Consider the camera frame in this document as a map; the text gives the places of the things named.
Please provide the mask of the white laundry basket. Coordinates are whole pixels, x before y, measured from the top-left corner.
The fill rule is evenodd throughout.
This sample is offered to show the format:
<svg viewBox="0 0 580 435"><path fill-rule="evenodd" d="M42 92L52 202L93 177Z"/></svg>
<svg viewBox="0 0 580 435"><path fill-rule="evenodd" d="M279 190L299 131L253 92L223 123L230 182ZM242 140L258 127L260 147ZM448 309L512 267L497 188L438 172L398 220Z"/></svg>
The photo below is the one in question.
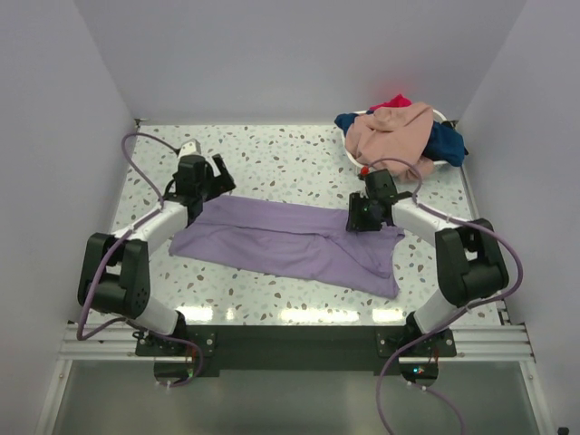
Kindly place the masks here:
<svg viewBox="0 0 580 435"><path fill-rule="evenodd" d="M354 119L365 114L365 111L355 111L349 113L341 113L334 119L335 126L342 132L342 144L347 159L358 169L363 167L363 164L358 162L356 158L350 153L346 147L346 134ZM441 166L449 164L446 156L451 156L453 145L452 132L454 132L452 125L447 118L438 110L433 109L434 123L431 128L430 138L428 140L423 156L426 158L434 158L434 168L438 169Z"/></svg>

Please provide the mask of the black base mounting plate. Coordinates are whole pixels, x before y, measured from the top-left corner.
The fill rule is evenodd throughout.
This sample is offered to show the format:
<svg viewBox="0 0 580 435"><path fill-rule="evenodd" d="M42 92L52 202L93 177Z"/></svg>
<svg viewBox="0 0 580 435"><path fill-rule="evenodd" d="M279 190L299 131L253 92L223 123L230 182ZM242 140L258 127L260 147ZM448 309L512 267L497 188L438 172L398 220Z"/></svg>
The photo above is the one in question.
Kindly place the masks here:
<svg viewBox="0 0 580 435"><path fill-rule="evenodd" d="M187 340L198 346L135 332L135 353L152 357L160 380L183 380L223 371L307 371L379 373L402 344L403 326L191 325Z"/></svg>

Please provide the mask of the lavender t shirt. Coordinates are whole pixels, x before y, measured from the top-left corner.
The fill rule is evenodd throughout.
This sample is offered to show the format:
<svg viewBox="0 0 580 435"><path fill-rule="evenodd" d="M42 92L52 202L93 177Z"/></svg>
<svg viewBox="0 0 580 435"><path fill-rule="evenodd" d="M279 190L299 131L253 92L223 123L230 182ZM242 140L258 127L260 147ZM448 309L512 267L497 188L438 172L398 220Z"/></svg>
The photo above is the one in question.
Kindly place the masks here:
<svg viewBox="0 0 580 435"><path fill-rule="evenodd" d="M205 204L197 220L173 237L173 256L272 276L314 280L388 299L399 287L396 227L346 230L344 209L317 208L222 196Z"/></svg>

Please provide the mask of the red t shirt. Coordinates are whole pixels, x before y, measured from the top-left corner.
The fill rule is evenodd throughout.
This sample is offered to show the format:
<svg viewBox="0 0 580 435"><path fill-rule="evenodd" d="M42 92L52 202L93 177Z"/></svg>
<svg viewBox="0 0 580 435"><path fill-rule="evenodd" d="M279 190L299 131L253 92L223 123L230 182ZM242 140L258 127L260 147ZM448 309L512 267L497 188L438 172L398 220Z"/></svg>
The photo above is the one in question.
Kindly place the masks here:
<svg viewBox="0 0 580 435"><path fill-rule="evenodd" d="M389 101L384 101L379 104L375 104L369 108L370 111L376 111L380 108L405 108L412 105L412 101L406 98L401 93L397 94Z"/></svg>

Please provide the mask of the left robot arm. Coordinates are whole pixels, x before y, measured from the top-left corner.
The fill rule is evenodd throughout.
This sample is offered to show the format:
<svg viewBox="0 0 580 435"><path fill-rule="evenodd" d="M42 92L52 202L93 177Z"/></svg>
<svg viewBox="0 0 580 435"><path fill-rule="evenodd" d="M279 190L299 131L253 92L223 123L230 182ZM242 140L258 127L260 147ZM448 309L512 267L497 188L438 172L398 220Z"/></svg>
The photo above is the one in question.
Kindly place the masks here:
<svg viewBox="0 0 580 435"><path fill-rule="evenodd" d="M128 321L156 334L155 343L165 354L182 353L188 344L185 321L151 294L150 254L191 226L206 202L235 187L221 155L210 160L183 155L169 191L153 210L113 234L90 236L77 294L82 311L76 338L84 341Z"/></svg>

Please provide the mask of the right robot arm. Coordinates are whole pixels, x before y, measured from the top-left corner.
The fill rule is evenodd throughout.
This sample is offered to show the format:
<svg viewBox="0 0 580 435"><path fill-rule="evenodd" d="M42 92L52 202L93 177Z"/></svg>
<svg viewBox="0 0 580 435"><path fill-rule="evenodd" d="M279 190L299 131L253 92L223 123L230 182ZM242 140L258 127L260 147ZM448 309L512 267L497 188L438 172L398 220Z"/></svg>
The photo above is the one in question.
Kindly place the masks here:
<svg viewBox="0 0 580 435"><path fill-rule="evenodd" d="M508 271L493 227L486 219L462 221L428 211L409 191L397 190L388 170L361 169L365 193L352 193L346 229L379 231L400 227L435 248L439 289L407 316L402 342L416 356L436 344L441 329L459 309L483 301L508 285Z"/></svg>

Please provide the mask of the navy blue t shirt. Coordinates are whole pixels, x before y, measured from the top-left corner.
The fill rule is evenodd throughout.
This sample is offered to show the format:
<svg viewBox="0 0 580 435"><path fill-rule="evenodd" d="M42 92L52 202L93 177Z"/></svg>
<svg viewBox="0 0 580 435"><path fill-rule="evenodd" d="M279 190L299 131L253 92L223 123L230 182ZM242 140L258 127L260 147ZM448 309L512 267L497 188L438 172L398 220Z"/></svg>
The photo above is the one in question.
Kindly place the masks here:
<svg viewBox="0 0 580 435"><path fill-rule="evenodd" d="M353 124L354 119L361 114L366 114L366 112L341 113L334 119L334 125L343 133L342 141L346 156L358 168L361 168L362 164L346 149L345 135ZM448 120L441 112L435 109L433 110L433 115L434 122L427 145L422 152L422 157L434 161L436 167L446 163L453 167L460 167L469 152L463 137L455 129L456 122Z"/></svg>

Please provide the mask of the peach pink t shirt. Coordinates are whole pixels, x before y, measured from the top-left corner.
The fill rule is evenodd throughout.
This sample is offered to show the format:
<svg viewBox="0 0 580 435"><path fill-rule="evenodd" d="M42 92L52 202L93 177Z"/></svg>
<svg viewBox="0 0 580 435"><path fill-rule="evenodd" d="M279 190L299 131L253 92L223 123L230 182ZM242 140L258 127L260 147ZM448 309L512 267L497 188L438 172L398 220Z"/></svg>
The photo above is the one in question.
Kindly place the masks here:
<svg viewBox="0 0 580 435"><path fill-rule="evenodd" d="M433 126L433 109L424 102L404 108L382 107L354 118L345 136L345 149L360 164L387 169L401 179L414 179L406 165L422 177L434 171L433 160L423 156Z"/></svg>

